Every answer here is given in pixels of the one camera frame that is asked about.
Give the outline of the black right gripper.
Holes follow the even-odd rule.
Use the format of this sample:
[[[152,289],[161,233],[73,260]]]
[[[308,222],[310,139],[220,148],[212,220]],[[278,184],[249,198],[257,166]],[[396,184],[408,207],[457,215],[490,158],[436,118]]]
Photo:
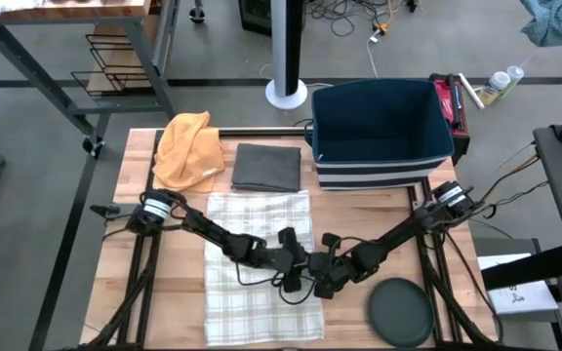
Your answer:
[[[328,250],[311,253],[308,259],[308,273],[318,283],[343,286],[348,281],[353,283],[360,281],[361,271],[350,258],[354,247],[344,253],[336,254],[336,250],[341,247],[341,244],[348,240],[362,242],[358,237],[340,237],[333,233],[322,235],[321,244]]]

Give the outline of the white towel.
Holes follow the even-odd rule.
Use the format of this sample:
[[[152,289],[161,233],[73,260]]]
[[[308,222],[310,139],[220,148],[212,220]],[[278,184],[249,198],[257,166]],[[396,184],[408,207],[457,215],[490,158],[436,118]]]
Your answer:
[[[251,234],[279,248],[277,233],[294,227],[298,240],[314,250],[310,196],[298,193],[212,193],[206,216],[236,234]],[[308,274],[301,290],[286,293],[270,281],[275,272],[236,266],[217,246],[207,243],[205,261],[205,322],[209,346],[305,341],[325,335],[320,299],[309,293]]]

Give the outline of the grey kitchen towel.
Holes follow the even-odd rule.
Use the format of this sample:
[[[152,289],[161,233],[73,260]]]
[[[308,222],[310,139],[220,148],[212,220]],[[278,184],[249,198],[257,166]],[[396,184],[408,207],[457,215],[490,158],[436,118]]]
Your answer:
[[[237,190],[299,192],[301,150],[298,147],[240,143],[231,185]]]

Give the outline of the orange towel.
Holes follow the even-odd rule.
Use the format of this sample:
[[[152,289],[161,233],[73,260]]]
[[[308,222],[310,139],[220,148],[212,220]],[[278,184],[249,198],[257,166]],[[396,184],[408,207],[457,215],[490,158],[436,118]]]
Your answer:
[[[220,130],[211,114],[181,113],[166,126],[154,155],[153,187],[209,193],[225,170]]]

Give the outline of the dark green round plate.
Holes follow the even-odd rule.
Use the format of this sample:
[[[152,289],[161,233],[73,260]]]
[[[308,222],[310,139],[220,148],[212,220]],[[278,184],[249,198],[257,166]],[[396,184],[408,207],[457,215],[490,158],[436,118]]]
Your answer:
[[[435,327],[435,315],[421,287],[403,278],[389,278],[375,285],[366,303],[372,331],[397,348],[416,348]]]

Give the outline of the black aluminium crossbar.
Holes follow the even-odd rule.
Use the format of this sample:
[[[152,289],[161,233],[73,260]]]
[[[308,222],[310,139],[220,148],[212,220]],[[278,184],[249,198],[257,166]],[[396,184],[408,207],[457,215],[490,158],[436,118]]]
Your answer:
[[[303,137],[307,127],[226,127],[219,128],[220,137]]]

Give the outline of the navy white striped fabric bin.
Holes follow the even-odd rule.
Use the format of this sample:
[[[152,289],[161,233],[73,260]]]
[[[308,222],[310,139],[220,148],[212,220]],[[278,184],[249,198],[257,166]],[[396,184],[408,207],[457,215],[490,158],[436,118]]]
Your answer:
[[[454,154],[431,81],[354,81],[315,91],[311,104],[304,139],[323,190],[412,185]]]

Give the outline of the white paper box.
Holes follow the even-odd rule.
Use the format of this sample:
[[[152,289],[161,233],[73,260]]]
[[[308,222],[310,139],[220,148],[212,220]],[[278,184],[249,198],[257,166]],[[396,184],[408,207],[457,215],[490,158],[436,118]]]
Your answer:
[[[530,253],[479,256],[479,267],[487,269],[499,264],[529,257]],[[546,282],[536,281],[488,291],[493,307],[499,315],[554,311],[558,309]]]

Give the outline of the black diagonal bar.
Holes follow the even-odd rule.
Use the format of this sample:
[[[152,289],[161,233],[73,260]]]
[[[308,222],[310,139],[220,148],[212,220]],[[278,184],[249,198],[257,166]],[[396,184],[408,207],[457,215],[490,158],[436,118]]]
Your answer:
[[[487,291],[562,276],[562,246],[481,270]]]

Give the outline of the red black tool case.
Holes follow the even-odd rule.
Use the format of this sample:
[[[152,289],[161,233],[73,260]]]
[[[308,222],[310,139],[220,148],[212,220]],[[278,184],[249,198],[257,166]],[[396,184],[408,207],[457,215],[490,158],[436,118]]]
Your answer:
[[[442,114],[448,122],[454,143],[453,164],[467,153],[470,136],[468,133],[463,102],[461,78],[453,73],[433,73],[428,77],[440,99]]]

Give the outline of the silver black tower fan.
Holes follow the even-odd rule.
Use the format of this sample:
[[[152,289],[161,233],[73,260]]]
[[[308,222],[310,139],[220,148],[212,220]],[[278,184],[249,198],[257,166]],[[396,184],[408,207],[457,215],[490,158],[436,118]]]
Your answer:
[[[265,97],[275,108],[293,110],[307,99],[300,79],[304,0],[271,0],[272,79]]]

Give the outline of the white tube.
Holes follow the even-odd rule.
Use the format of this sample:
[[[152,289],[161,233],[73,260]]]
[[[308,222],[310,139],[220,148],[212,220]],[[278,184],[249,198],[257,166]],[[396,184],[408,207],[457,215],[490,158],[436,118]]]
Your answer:
[[[476,94],[476,91],[472,88],[471,84],[468,82],[466,77],[461,72],[458,73],[458,76],[460,77],[460,80],[461,80],[461,83],[462,83],[463,87],[465,88],[467,93],[470,95],[470,97],[472,98],[472,100],[474,101],[476,106],[480,110],[483,110],[485,108],[485,104],[480,99],[480,97]]]

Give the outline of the black caster wheel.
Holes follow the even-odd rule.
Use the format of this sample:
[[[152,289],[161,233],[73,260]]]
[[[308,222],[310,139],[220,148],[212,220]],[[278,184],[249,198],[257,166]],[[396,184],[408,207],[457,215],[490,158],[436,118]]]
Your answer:
[[[189,19],[195,23],[200,24],[205,21],[206,15],[203,10],[203,0],[194,0],[194,7],[189,11]]]
[[[101,136],[85,136],[82,142],[83,150],[95,160],[100,157],[104,145],[105,142]]]

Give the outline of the yellow label bottle white cap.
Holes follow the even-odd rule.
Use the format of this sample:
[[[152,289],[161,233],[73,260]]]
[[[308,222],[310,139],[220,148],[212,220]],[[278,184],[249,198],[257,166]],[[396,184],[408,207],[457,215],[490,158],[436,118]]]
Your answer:
[[[478,97],[485,104],[491,104],[510,84],[510,76],[503,71],[495,72],[478,92]]]

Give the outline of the green bottle white cap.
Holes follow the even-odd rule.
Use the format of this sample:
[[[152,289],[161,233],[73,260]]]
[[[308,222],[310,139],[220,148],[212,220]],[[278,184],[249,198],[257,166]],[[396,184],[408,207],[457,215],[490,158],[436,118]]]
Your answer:
[[[506,73],[510,77],[510,82],[507,87],[502,91],[501,98],[505,98],[510,91],[519,83],[519,81],[525,76],[524,70],[519,67],[512,65],[507,70]]]

